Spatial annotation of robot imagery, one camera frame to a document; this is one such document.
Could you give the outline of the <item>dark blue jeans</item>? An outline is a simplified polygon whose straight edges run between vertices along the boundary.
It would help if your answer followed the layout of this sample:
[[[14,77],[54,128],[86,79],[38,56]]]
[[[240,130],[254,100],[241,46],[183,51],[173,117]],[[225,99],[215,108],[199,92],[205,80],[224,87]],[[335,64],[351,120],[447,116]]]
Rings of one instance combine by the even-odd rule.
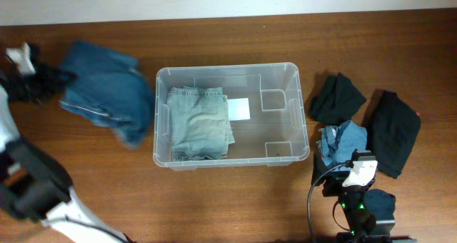
[[[128,147],[138,147],[153,124],[155,95],[139,61],[103,46],[75,41],[61,69],[76,75],[65,89],[63,109],[110,128]]]

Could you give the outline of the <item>light blue jeans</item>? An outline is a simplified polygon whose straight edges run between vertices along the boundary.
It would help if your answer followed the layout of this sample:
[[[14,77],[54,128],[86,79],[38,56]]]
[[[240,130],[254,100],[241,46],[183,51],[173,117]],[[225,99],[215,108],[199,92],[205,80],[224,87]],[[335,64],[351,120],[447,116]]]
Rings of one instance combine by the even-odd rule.
[[[220,160],[235,142],[228,99],[221,87],[172,88],[167,105],[171,115],[171,156],[175,162]]]

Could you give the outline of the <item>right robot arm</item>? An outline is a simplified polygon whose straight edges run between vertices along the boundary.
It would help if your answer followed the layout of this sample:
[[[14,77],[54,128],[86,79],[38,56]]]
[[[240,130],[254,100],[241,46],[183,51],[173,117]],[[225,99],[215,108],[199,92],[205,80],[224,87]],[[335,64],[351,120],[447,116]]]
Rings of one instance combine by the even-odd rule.
[[[355,150],[349,160],[328,168],[319,155],[313,157],[313,177],[307,196],[307,219],[311,241],[317,242],[311,218],[311,197],[323,185],[324,197],[335,197],[333,208],[341,207],[347,227],[336,234],[334,242],[417,242],[408,236],[394,237],[396,197],[372,189],[378,162],[369,150]]]

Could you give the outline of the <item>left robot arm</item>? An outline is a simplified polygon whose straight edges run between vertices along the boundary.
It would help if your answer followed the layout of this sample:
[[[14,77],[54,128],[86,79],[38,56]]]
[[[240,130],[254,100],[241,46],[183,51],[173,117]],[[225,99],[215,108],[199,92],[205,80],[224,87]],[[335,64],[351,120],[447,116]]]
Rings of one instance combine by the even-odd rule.
[[[1,74],[1,209],[14,219],[41,222],[73,242],[129,243],[78,198],[60,163],[20,135],[9,110],[12,101],[48,99],[74,79],[46,64],[33,74]]]

